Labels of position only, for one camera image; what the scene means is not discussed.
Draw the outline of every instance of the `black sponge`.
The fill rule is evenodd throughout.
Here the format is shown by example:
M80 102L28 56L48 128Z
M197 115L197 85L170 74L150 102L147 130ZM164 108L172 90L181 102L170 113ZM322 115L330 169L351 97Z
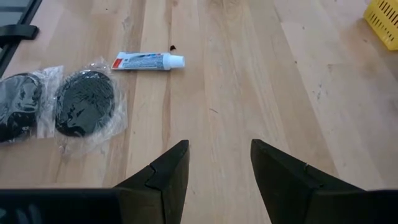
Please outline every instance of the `black sponge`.
M93 134L110 121L114 104L113 84L106 75L78 72L58 89L55 128L66 136Z
M36 125L42 87L40 79L29 73L0 82L0 142L23 137Z

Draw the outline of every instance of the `clear plastic bag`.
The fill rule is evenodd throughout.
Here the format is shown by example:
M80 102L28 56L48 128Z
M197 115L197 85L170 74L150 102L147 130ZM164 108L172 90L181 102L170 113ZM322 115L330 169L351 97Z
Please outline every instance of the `clear plastic bag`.
M126 127L126 96L103 58L71 74L57 90L55 138L64 154L100 149Z
M62 75L59 66L0 81L0 144L22 141L35 131L38 138L53 136L52 105Z

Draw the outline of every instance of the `light wood surface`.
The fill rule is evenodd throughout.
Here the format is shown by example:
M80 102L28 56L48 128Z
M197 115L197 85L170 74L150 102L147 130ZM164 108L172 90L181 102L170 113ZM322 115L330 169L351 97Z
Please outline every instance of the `light wood surface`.
M364 189L398 188L398 53L365 0L43 0L9 75L66 75L119 51L184 55L171 72L118 72L128 129L64 158L53 139L0 150L0 187L111 187L190 140L182 223L270 223L249 158L259 138Z

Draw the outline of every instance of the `yellow basket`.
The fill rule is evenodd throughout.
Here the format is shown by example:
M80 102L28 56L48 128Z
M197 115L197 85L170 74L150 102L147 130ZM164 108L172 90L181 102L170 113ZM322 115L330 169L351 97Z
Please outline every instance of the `yellow basket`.
M363 17L389 50L398 49L398 0L372 0Z

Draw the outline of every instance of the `white tube cap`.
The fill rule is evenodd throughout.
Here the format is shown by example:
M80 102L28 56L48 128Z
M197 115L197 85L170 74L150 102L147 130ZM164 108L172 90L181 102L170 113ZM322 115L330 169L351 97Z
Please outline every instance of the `white tube cap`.
M184 56L170 55L170 68L183 68L185 67Z

